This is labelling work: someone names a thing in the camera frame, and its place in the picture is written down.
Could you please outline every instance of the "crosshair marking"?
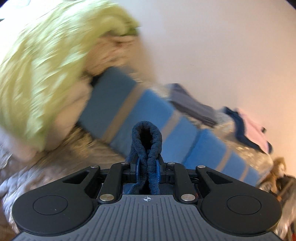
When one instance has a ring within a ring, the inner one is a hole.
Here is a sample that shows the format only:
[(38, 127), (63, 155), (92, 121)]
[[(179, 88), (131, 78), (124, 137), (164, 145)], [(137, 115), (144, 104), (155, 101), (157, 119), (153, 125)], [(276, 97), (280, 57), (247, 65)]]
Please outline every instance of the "crosshair marking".
[(150, 197), (145, 197), (145, 198), (142, 198), (144, 201), (146, 201), (146, 202), (149, 202), (149, 201), (151, 201), (153, 198), (150, 198)]

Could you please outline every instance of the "green blanket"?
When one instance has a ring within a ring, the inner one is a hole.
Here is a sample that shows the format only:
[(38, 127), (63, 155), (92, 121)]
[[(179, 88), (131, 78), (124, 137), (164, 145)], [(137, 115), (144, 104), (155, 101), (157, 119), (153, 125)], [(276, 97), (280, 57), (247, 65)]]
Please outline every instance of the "green blanket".
[(137, 22), (103, 0), (63, 1), (27, 25), (0, 66), (0, 125), (43, 150), (96, 39), (135, 33)]

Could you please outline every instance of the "stuffed toy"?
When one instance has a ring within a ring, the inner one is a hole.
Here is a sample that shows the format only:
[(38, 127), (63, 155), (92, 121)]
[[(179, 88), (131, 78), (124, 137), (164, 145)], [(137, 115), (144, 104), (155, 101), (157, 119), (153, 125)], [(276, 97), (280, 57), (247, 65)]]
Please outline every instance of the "stuffed toy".
[(272, 191), (273, 193), (278, 193), (278, 187), (276, 184), (276, 181), (278, 178), (284, 177), (286, 172), (286, 163), (285, 159), (283, 157), (278, 157), (274, 159), (274, 166), (271, 169), (270, 173), (266, 176), (266, 178), (263, 179), (263, 181), (260, 183), (259, 188), (263, 189), (265, 191)]

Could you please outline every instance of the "gray ribbed plate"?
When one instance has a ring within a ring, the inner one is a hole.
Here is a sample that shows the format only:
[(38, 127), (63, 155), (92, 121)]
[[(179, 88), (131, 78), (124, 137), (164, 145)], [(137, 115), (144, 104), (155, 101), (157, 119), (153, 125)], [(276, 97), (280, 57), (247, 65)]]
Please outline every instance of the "gray ribbed plate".
[(99, 206), (87, 224), (71, 233), (56, 237), (41, 237), (23, 232), (15, 240), (279, 241), (281, 239), (271, 232), (257, 237), (225, 234), (209, 225), (195, 206), (178, 203), (172, 195), (123, 195), (117, 203)]

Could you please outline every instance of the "silver pin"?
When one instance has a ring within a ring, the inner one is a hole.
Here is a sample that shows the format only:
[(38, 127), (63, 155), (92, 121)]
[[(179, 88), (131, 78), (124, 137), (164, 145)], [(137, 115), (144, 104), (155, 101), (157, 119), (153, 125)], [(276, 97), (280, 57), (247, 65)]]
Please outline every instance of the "silver pin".
[(112, 201), (114, 196), (112, 194), (106, 193), (100, 196), (100, 199), (104, 202)]
[(193, 200), (195, 199), (195, 196), (192, 195), (192, 194), (183, 194), (183, 195), (181, 196), (181, 199), (182, 199), (183, 201), (190, 202), (190, 201), (193, 201)]

